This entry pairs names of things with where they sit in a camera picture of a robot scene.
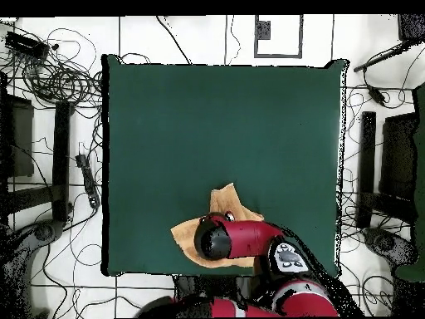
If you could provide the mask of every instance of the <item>tile grout line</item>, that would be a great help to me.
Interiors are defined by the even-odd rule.
[[[330,60],[334,58],[335,14],[332,14],[332,40],[330,42]]]
[[[121,16],[118,16],[118,56],[121,57]],[[118,277],[115,277],[114,319],[116,319],[117,301],[118,301]]]
[[[121,16],[118,16],[118,56],[121,56]]]
[[[114,304],[114,319],[116,319],[116,305],[118,301],[118,277],[115,277],[115,304]]]
[[[16,31],[16,23],[13,23],[13,33]],[[12,52],[12,59],[13,59],[13,78],[12,78],[12,87],[13,87],[13,95],[15,96],[15,51]],[[15,202],[15,168],[13,168],[13,202]],[[16,213],[13,212],[13,232],[16,231]]]

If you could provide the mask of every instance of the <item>cable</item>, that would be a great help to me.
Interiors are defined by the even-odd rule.
[[[377,56],[380,56],[380,55],[383,55],[384,53],[386,53],[386,52],[390,52],[390,51],[392,51],[394,48],[396,48],[396,47],[399,47],[400,46],[400,44],[397,44],[396,46],[394,46],[394,47],[390,47],[389,49],[386,49],[386,50],[384,50],[384,51],[382,51],[382,52],[379,52],[378,54],[375,54],[375,55],[373,55],[372,57],[370,57],[367,61],[366,61],[366,64],[368,64],[371,60],[373,60],[375,57],[377,57]],[[387,109],[397,109],[397,108],[399,108],[400,106],[402,106],[403,104],[405,104],[405,103],[407,103],[407,104],[413,104],[412,102],[407,102],[406,101],[406,94],[404,93],[404,85],[406,84],[406,81],[407,81],[407,79],[408,79],[408,74],[409,74],[409,72],[410,72],[410,70],[411,70],[411,68],[412,68],[412,66],[413,66],[413,64],[416,62],[416,60],[421,56],[421,54],[423,53],[423,51],[425,51],[425,47],[418,53],[418,55],[415,57],[415,59],[412,61],[412,63],[410,64],[410,66],[409,66],[409,68],[408,68],[408,71],[407,71],[407,73],[406,73],[406,76],[404,77],[404,81],[403,81],[403,84],[402,84],[402,86],[401,86],[401,88],[399,89],[399,92],[398,92],[398,100],[400,101],[400,104],[399,105],[397,105],[397,106],[388,106],[387,104],[389,103],[389,99],[388,99],[388,101],[386,101],[384,98],[383,98],[383,93],[381,93],[380,91],[379,91],[379,89],[378,88],[376,88],[376,87],[374,87],[374,86],[371,86],[368,82],[367,82],[367,80],[366,80],[366,71],[367,71],[367,68],[364,68],[363,69],[363,79],[364,79],[364,84],[368,87],[368,89],[369,89],[369,94],[381,105],[381,106],[383,106],[383,107],[385,107],[385,108],[387,108]]]
[[[162,23],[162,21],[159,19],[159,17],[158,16],[155,16],[156,17],[156,19],[157,19],[157,21],[159,22],[159,24],[162,26],[162,27],[164,27],[165,28],[165,30],[168,32],[168,34],[173,38],[173,40],[174,40],[174,43],[176,44],[176,46],[177,46],[177,48],[180,50],[180,52],[182,53],[182,55],[184,56],[184,58],[186,59],[186,62],[189,64],[189,65],[192,65],[192,62],[188,59],[188,57],[186,56],[186,54],[183,52],[183,50],[182,50],[182,48],[180,47],[180,45],[177,43],[177,40],[176,40],[176,38],[174,37],[174,35],[173,35],[173,33],[171,33],[171,31],[167,28],[167,26],[165,26],[163,23]]]
[[[135,53],[135,52],[129,52],[129,53],[127,53],[127,54],[123,55],[123,56],[121,57],[121,60],[124,60],[124,58],[125,58],[126,56],[128,56],[128,55],[141,56],[141,57],[143,57],[143,58],[146,60],[146,63],[147,63],[147,64],[150,64],[150,63],[151,63],[151,62],[150,62],[150,59],[149,59],[147,56],[145,56],[145,55],[143,55],[143,54],[137,54],[137,53]]]
[[[379,293],[379,295],[382,297],[382,296],[385,296],[387,299],[388,299],[388,302],[386,302],[385,300],[382,300],[382,301],[380,301],[378,298],[377,298],[377,295],[374,295],[374,294],[372,294],[369,290],[366,290],[365,289],[365,286],[366,286],[366,282],[368,282],[369,280],[371,280],[371,279],[374,279],[374,278],[379,278],[379,279],[381,279],[381,280],[384,280],[385,282],[389,282],[391,285],[393,285],[393,282],[391,282],[387,277],[383,277],[382,275],[372,275],[372,276],[370,276],[370,277],[367,277],[364,281],[363,281],[363,284],[362,284],[362,296],[363,296],[363,302],[364,302],[364,305],[366,306],[366,309],[368,310],[368,313],[370,314],[370,316],[372,316],[372,317],[374,317],[374,314],[370,311],[370,308],[369,308],[369,305],[368,305],[368,303],[366,302],[366,301],[369,301],[370,303],[372,303],[372,304],[377,304],[378,302],[381,302],[384,306],[386,306],[387,308],[389,308],[389,309],[391,309],[391,300],[390,300],[390,298],[389,298],[389,295],[386,293],[386,292],[384,292],[384,291],[381,291],[380,293]],[[366,297],[373,297],[374,298],[374,300],[375,300],[375,302],[371,302],[369,299],[367,299]]]
[[[239,42],[239,40],[233,34],[233,21],[234,20],[235,20],[235,15],[233,15],[233,17],[232,17],[232,24],[230,25],[230,34],[232,34],[232,37],[235,38],[235,40],[237,41],[237,44],[239,45],[239,48],[237,49],[236,55],[232,59],[230,59],[229,66],[232,63],[232,61],[237,58],[237,56],[239,55],[239,51],[241,50],[241,43]]]
[[[80,312],[80,313],[78,313],[78,315],[77,315],[76,319],[78,319],[78,318],[82,317],[81,315],[83,314],[83,311],[84,311],[87,307],[90,307],[90,306],[98,306],[98,305],[104,305],[104,304],[106,304],[106,303],[109,303],[109,302],[112,302],[112,301],[116,301],[118,298],[123,299],[124,301],[126,301],[127,303],[129,303],[129,304],[130,304],[131,306],[133,306],[134,308],[137,308],[137,309],[141,309],[141,308],[142,308],[142,307],[139,307],[139,306],[135,305],[134,303],[132,303],[131,301],[129,301],[127,298],[125,298],[125,297],[123,297],[123,296],[117,296],[117,297],[112,297],[111,299],[106,300],[106,301],[103,301],[103,302],[92,302],[92,303],[89,303],[88,305],[85,305],[85,306],[83,307],[83,309],[81,310],[81,312]]]
[[[44,272],[44,275],[47,277],[47,279],[49,279],[51,282],[55,283],[58,287],[61,287],[61,288],[63,288],[63,290],[65,290],[65,296],[63,297],[60,305],[55,310],[55,313],[53,313],[53,318],[52,319],[56,319],[56,314],[59,312],[59,309],[61,308],[61,306],[65,302],[66,298],[68,297],[68,290],[66,290],[66,287],[64,287],[62,284],[60,284],[56,280],[53,280],[49,276],[49,274],[47,274],[47,272],[46,272],[46,262],[47,262],[47,259],[49,258],[49,255],[50,255],[50,244],[47,245],[47,255],[46,255],[46,258],[44,259],[44,262],[43,262],[42,271]]]

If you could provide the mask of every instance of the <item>floor tile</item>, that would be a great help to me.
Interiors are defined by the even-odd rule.
[[[65,291],[60,287],[32,287],[33,307],[37,309],[50,308],[49,318],[56,314],[59,319],[112,319],[115,309],[114,289],[76,289],[68,288],[66,300],[61,305]]]
[[[75,201],[75,199],[73,223],[78,223],[89,217],[92,209],[82,187],[70,187],[70,200]],[[75,283],[83,286],[114,286],[115,279],[105,277],[100,272],[101,231],[101,208],[97,215],[86,222],[86,225],[82,223],[65,231],[57,241],[51,244],[51,253],[46,265],[49,276],[66,285]],[[40,272],[45,258],[46,248],[43,248],[34,261],[32,269],[32,282],[34,283],[49,282],[43,272]]]
[[[118,277],[118,286],[173,288],[174,284],[170,275],[126,273]]]
[[[128,303],[125,299],[119,298],[117,301],[117,318],[133,318],[147,303],[156,300],[163,296],[174,296],[173,290],[136,290],[136,289],[119,289],[118,295],[125,297],[129,300]]]

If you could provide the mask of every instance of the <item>white sticker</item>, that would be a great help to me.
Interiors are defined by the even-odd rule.
[[[304,259],[289,243],[281,243],[274,254],[277,267],[281,272],[308,272]]]

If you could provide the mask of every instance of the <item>cloth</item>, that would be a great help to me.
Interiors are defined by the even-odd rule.
[[[226,213],[227,211],[232,212],[235,220],[264,220],[262,215],[252,212],[241,204],[233,183],[228,184],[222,189],[211,191],[209,213]],[[195,218],[185,221],[171,229],[175,242],[180,246],[186,257],[203,267],[229,267],[231,265],[252,267],[254,257],[225,258],[217,261],[208,261],[199,257],[193,242],[195,231],[199,225],[199,219]]]

